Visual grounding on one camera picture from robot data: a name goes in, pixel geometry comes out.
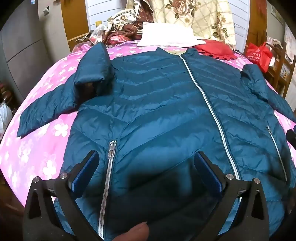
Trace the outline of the person's left hand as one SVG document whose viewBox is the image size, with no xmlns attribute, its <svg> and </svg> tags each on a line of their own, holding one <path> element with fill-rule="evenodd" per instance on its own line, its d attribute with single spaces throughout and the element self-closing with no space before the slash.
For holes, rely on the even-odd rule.
<svg viewBox="0 0 296 241">
<path fill-rule="evenodd" d="M 149 226 L 147 222 L 142 222 L 128 232 L 125 232 L 116 238 L 113 241 L 146 241 L 149 237 Z"/>
</svg>

